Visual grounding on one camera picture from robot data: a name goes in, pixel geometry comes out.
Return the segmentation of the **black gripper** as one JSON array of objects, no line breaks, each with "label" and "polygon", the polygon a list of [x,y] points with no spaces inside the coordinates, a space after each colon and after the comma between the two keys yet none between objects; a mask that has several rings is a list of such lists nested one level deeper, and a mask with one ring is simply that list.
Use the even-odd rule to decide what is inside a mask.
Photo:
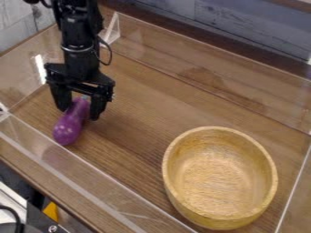
[{"label": "black gripper", "polygon": [[97,121],[113,101],[115,80],[101,71],[101,49],[65,51],[63,63],[46,63],[47,83],[58,109],[65,112],[73,104],[73,92],[91,97],[90,119]]}]

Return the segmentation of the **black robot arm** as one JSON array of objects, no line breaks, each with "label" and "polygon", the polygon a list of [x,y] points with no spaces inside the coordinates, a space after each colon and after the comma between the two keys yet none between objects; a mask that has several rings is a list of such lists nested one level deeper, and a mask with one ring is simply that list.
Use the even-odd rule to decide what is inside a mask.
[{"label": "black robot arm", "polygon": [[73,104],[73,93],[90,96],[91,120],[98,120],[107,103],[114,99],[115,80],[101,71],[113,59],[101,59],[101,44],[110,45],[99,36],[103,16],[98,0],[22,0],[29,5],[42,4],[53,10],[62,31],[63,63],[46,63],[47,83],[58,109],[65,112]]}]

